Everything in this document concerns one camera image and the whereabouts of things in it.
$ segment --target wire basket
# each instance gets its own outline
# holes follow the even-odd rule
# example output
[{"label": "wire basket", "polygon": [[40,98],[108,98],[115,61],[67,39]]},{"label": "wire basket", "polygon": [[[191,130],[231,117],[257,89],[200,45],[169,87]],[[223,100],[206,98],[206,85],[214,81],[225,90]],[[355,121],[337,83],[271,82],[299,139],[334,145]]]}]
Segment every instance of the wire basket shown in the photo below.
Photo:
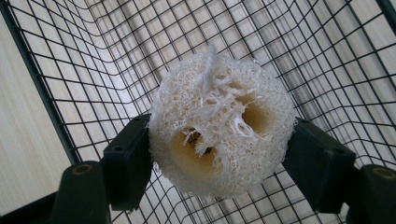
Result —
[{"label": "wire basket", "polygon": [[[99,161],[149,112],[166,72],[208,44],[255,60],[296,112],[396,169],[396,37],[389,1],[2,1],[2,12],[72,163]],[[191,197],[153,171],[140,208],[114,223],[338,223],[317,214],[281,165],[246,197]]]}]

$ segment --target dried loofah slice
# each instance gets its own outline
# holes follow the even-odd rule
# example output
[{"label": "dried loofah slice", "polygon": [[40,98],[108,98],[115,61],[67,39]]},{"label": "dried loofah slice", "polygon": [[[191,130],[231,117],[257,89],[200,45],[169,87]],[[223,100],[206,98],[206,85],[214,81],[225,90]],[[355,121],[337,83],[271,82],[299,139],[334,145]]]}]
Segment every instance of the dried loofah slice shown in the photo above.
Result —
[{"label": "dried loofah slice", "polygon": [[246,192],[283,160],[294,127],[288,93],[254,62],[192,55],[152,104],[150,152],[163,175],[199,196]]}]

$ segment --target black wire grid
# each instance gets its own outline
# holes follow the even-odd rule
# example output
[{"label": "black wire grid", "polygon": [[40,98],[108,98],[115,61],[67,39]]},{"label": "black wire grid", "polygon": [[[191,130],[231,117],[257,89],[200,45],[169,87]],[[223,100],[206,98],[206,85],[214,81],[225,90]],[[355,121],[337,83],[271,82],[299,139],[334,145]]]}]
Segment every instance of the black wire grid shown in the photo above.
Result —
[{"label": "black wire grid", "polygon": [[[395,52],[389,1],[2,1],[2,12],[72,163],[97,160],[149,112],[173,64],[208,44],[250,59],[311,120],[357,155],[396,168]],[[115,223],[338,223],[317,214],[283,167],[247,197],[209,200],[153,172],[140,208]]]}]

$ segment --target loofah cavity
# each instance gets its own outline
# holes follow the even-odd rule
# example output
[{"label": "loofah cavity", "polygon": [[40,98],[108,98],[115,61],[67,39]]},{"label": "loofah cavity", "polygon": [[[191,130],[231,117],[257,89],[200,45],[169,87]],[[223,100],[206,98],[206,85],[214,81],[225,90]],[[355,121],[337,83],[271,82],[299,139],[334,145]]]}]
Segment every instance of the loofah cavity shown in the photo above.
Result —
[{"label": "loofah cavity", "polygon": [[271,174],[294,127],[287,92],[254,62],[192,55],[152,104],[150,152],[163,175],[199,196],[233,197]]}]

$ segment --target loofah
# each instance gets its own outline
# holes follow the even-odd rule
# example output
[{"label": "loofah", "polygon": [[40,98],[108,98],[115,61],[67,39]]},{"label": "loofah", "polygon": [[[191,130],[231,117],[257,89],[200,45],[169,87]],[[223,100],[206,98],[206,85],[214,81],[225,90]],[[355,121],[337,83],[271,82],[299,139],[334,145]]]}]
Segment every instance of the loofah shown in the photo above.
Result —
[{"label": "loofah", "polygon": [[175,186],[229,198],[283,160],[294,112],[288,93],[257,64],[210,48],[167,74],[148,126],[153,159]]}]

